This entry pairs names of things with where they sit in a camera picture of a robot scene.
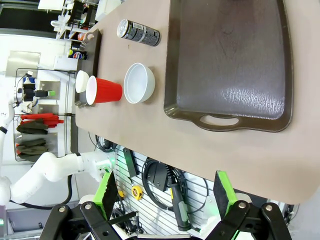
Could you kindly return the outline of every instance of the red garment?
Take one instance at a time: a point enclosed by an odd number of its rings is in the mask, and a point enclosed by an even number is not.
[[[26,114],[21,116],[22,120],[37,120],[37,119],[43,119],[43,124],[48,125],[48,128],[55,128],[58,124],[63,124],[64,120],[59,120],[59,117],[57,115],[54,115],[53,113],[42,113],[42,114]],[[32,121],[21,121],[20,124],[26,124],[30,123]]]

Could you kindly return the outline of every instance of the red plastic cup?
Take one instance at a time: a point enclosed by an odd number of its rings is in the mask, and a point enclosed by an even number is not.
[[[91,76],[85,90],[89,105],[116,102],[122,97],[122,86],[118,83]]]

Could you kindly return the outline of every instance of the tape measure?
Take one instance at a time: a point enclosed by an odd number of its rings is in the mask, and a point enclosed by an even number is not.
[[[142,198],[142,188],[139,186],[132,186],[131,189],[132,195],[136,200],[140,200]]]

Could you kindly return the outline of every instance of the beige tabletop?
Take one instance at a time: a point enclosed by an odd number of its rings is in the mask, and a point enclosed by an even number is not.
[[[97,104],[76,110],[76,123],[141,154],[214,180],[227,171],[234,188],[296,204],[320,184],[320,5],[318,0],[286,0],[294,59],[294,111],[279,133],[254,130],[211,132],[164,112],[169,0],[127,0],[99,22],[103,34],[98,77],[123,84],[134,63],[150,67],[155,92],[144,103]],[[129,19],[161,32],[157,47],[117,37]]]

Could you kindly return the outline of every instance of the white container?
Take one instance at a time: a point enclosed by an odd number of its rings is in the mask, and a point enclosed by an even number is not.
[[[86,90],[89,75],[85,71],[78,71],[75,79],[75,91],[79,94]]]
[[[142,103],[151,97],[156,80],[153,72],[141,63],[133,64],[124,78],[124,95],[131,104]]]

